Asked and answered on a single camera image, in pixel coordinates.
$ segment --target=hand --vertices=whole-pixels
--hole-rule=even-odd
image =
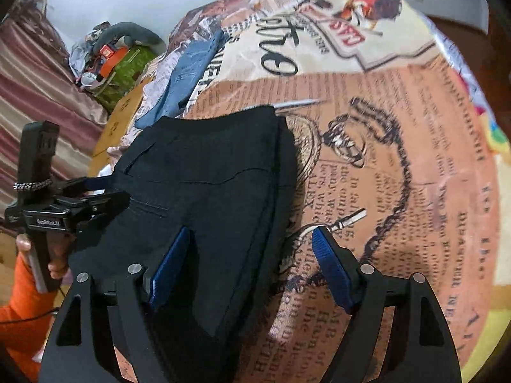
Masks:
[[[64,235],[62,233],[49,232],[48,235],[48,251],[50,253],[51,262],[48,264],[50,275],[54,279],[62,278],[69,268],[67,264],[67,256],[69,248],[74,240],[71,235]],[[28,253],[32,247],[32,243],[27,235],[21,234],[16,237],[16,246],[21,252],[25,264],[30,266]]]

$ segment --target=cardboard box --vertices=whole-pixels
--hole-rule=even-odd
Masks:
[[[98,171],[108,164],[109,158],[106,152],[108,147],[119,145],[121,138],[126,134],[131,119],[140,106],[140,102],[142,102],[144,86],[151,80],[152,79],[143,80],[140,85],[135,86],[124,98],[121,98],[119,102],[117,102],[94,148],[87,173],[89,177],[96,177]]]

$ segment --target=person's arm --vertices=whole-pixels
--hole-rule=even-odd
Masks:
[[[42,347],[51,316],[14,324],[2,324],[39,316],[53,308],[57,291],[40,294],[35,288],[31,269],[18,254],[14,269],[14,287],[8,305],[0,308],[0,342],[11,350],[34,356]]]

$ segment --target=black cable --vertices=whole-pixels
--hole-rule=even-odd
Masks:
[[[28,322],[28,321],[35,321],[36,319],[40,319],[40,318],[46,317],[46,316],[51,315],[51,314],[56,314],[56,313],[58,313],[58,311],[59,311],[58,308],[53,308],[52,310],[50,310],[48,312],[45,312],[44,314],[40,314],[40,315],[38,315],[36,317],[23,318],[23,319],[13,319],[12,321],[0,321],[0,325],[17,324],[17,323],[25,323],[25,322]]]

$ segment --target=bedsheet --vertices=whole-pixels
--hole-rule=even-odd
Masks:
[[[499,165],[509,143],[456,47],[403,0],[220,0],[189,12],[135,119],[158,99],[191,40],[231,38],[192,94],[184,119],[260,103],[295,134],[299,188],[285,257],[237,381],[319,381],[346,329],[311,249],[310,227],[383,273],[428,277],[463,366],[481,333],[501,237]],[[132,126],[112,162],[138,134]],[[339,229],[347,214],[368,217]],[[370,375],[385,351],[385,314]]]

